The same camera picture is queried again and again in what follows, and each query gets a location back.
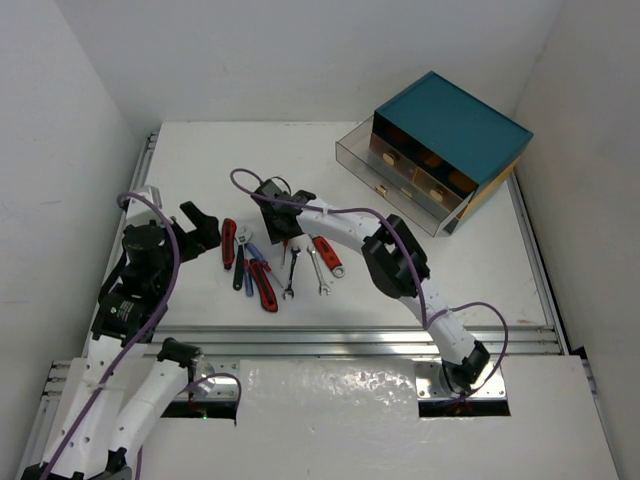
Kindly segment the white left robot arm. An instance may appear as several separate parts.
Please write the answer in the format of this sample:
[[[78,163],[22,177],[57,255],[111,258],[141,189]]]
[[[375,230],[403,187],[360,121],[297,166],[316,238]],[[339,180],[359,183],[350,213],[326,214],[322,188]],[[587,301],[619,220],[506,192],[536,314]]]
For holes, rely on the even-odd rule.
[[[185,231],[140,193],[119,200],[126,214],[120,258],[99,291],[87,354],[65,383],[42,459],[24,469],[25,479],[138,477],[144,440],[197,371],[200,349],[168,338],[133,396],[125,395],[180,265],[219,246],[218,220],[188,201],[180,209],[194,228]]]

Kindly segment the teal drawer cabinet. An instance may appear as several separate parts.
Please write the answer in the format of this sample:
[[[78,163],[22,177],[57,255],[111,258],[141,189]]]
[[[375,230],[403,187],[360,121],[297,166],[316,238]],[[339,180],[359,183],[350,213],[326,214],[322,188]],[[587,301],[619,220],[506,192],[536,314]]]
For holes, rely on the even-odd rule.
[[[377,107],[382,176],[453,232],[513,171],[534,134],[431,71]]]

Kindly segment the black handled adjustable wrench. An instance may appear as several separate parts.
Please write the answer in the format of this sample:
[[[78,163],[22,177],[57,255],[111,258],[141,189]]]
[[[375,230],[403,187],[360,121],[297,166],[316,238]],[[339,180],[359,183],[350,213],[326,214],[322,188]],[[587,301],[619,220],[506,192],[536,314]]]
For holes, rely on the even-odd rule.
[[[233,276],[233,288],[236,291],[239,291],[241,288],[244,288],[244,264],[243,261],[245,258],[245,246],[249,242],[251,237],[251,231],[246,225],[241,225],[235,235],[235,240],[237,243],[237,255],[236,262],[234,267],[234,276]]]

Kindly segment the small chrome open-end wrench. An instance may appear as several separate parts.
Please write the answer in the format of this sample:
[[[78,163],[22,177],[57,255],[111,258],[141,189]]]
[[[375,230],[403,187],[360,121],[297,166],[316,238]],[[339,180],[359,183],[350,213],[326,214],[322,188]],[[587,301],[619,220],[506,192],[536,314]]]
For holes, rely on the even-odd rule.
[[[283,290],[284,300],[293,299],[295,296],[295,292],[293,289],[293,282],[294,282],[297,259],[300,253],[301,253],[301,250],[297,247],[293,247],[291,249],[291,261],[289,266],[289,274],[288,274],[286,287]]]
[[[331,288],[324,279],[323,273],[321,271],[321,266],[319,263],[317,251],[312,245],[309,245],[307,247],[307,253],[311,258],[314,272],[318,281],[318,294],[320,296],[328,296],[331,293]]]

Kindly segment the blue red screwdriver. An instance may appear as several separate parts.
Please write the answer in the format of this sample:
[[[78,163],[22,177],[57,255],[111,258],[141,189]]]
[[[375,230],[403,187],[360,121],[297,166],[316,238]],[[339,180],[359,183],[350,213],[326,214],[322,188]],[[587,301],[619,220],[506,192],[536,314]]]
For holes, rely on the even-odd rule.
[[[289,240],[283,240],[282,241],[282,253],[281,253],[281,257],[280,257],[280,267],[282,269],[284,269],[285,264],[286,264],[286,256],[287,256],[287,251],[288,251],[288,245],[289,245]]]

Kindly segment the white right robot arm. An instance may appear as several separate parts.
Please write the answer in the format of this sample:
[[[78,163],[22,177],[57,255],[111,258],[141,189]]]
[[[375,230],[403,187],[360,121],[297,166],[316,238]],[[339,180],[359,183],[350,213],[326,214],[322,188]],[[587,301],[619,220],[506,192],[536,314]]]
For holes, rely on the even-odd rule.
[[[399,216],[385,217],[364,207],[336,208],[311,192],[291,195],[273,180],[254,191],[234,186],[259,206],[272,240],[320,236],[361,254],[374,286],[400,301],[431,336],[449,389],[460,396],[474,393],[490,354],[440,297],[425,251]]]

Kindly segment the clear top drawer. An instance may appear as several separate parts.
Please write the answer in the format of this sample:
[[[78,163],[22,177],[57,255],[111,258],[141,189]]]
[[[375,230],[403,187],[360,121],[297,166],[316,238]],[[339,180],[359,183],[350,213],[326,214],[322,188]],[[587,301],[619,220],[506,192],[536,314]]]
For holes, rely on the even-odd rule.
[[[335,144],[336,160],[431,236],[451,234],[473,196],[461,197],[373,133],[369,117]]]

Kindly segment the blue screwdriver crossing knife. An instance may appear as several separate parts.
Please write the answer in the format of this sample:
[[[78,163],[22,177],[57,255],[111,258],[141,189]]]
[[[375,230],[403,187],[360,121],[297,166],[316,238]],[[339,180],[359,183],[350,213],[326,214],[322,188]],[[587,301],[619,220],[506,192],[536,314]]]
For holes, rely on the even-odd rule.
[[[276,284],[283,289],[284,286],[282,284],[282,282],[278,279],[278,277],[276,276],[276,274],[272,271],[271,266],[269,264],[269,262],[265,259],[265,257],[262,255],[262,253],[260,252],[260,250],[256,247],[255,244],[253,244],[252,242],[248,242],[246,244],[247,249],[249,250],[249,253],[251,254],[251,256],[256,259],[257,261],[260,262],[260,264],[262,265],[262,267],[264,268],[264,270],[266,271],[267,274],[269,274],[271,276],[271,278],[276,282]]]

